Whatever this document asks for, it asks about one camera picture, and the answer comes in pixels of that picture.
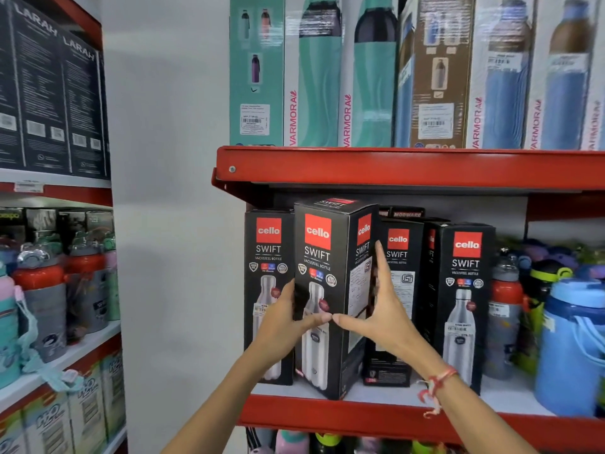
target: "teal box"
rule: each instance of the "teal box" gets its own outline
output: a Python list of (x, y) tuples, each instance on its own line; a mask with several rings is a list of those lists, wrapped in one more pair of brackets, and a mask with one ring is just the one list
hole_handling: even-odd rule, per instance
[(231, 0), (230, 144), (283, 142), (284, 0)]

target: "left hand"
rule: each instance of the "left hand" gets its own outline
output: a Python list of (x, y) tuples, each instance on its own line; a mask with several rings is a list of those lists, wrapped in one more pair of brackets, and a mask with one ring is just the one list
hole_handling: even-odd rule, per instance
[(288, 282), (279, 299), (265, 312), (256, 338), (248, 348), (268, 370), (294, 348), (305, 331), (331, 320), (328, 312), (314, 313), (302, 320), (292, 320), (294, 279)]

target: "hand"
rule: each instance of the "hand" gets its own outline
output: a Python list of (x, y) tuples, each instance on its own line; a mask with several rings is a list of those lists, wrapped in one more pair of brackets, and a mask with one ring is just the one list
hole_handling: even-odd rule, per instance
[(264, 371), (288, 355), (305, 331), (323, 325), (332, 318), (331, 313), (323, 312), (294, 321), (293, 302), (294, 279), (284, 286), (279, 299), (267, 308), (256, 338), (249, 347), (258, 355)]
[(435, 355), (436, 352), (420, 336), (395, 294), (391, 271), (380, 241), (376, 242), (376, 262), (378, 293), (372, 316), (367, 320), (361, 320), (336, 313), (333, 320), (345, 330), (366, 336), (423, 374), (420, 360), (427, 354)]

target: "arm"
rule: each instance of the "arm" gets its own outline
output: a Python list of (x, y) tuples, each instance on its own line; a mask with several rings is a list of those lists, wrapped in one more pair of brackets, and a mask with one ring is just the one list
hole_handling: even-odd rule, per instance
[(256, 339), (235, 362), (223, 382), (163, 449), (162, 454), (216, 454), (229, 441), (233, 427), (254, 385), (284, 358), (308, 329), (331, 319), (329, 313), (292, 320), (294, 281), (262, 318)]
[[(380, 242), (376, 243), (376, 260), (378, 293), (372, 316), (359, 320), (334, 314), (334, 321), (380, 344), (409, 363), (425, 380), (443, 373), (448, 365), (416, 330), (395, 294)], [(471, 454), (537, 454), (458, 376), (446, 379), (436, 396)]]

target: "black product box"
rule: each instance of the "black product box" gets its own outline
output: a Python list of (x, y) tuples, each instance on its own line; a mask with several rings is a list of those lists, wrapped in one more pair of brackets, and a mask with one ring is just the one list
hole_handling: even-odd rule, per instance
[(105, 56), (97, 51), (99, 57), (99, 92), (101, 93), (101, 120), (103, 122), (103, 156), (105, 158), (105, 176), (111, 178), (110, 136), (107, 121), (107, 92), (105, 89)]
[(102, 242), (105, 234), (113, 232), (113, 212), (110, 210), (89, 210), (86, 212), (86, 230), (93, 239)]
[[(254, 340), (268, 306), (294, 278), (294, 212), (252, 210), (245, 219), (244, 348)], [(294, 351), (265, 373), (260, 382), (291, 386)]]
[(381, 205), (378, 212), (385, 218), (422, 218), (424, 217), (424, 207), (412, 207), (408, 205)]
[[(420, 257), (424, 224), (381, 217), (379, 239), (385, 252), (395, 293), (415, 322), (419, 302)], [(373, 341), (366, 343), (364, 384), (409, 387), (412, 367)]]
[(105, 178), (97, 52), (65, 30), (59, 37), (72, 175)]
[(22, 169), (23, 143), (10, 16), (10, 0), (0, 0), (0, 167)]
[(70, 173), (59, 26), (21, 0), (11, 0), (26, 168)]
[(26, 239), (35, 242), (39, 237), (50, 236), (57, 230), (56, 209), (26, 209)]
[(422, 259), (421, 333), (480, 393), (495, 228), (427, 223)]
[(86, 231), (86, 209), (59, 210), (57, 231), (61, 237), (63, 249), (68, 253), (76, 233)]
[(26, 211), (21, 207), (0, 207), (0, 237), (26, 242)]
[[(330, 198), (295, 204), (295, 318), (322, 311), (367, 315), (372, 285), (378, 205)], [(329, 399), (340, 399), (358, 379), (365, 340), (334, 322), (305, 333), (297, 372)]]

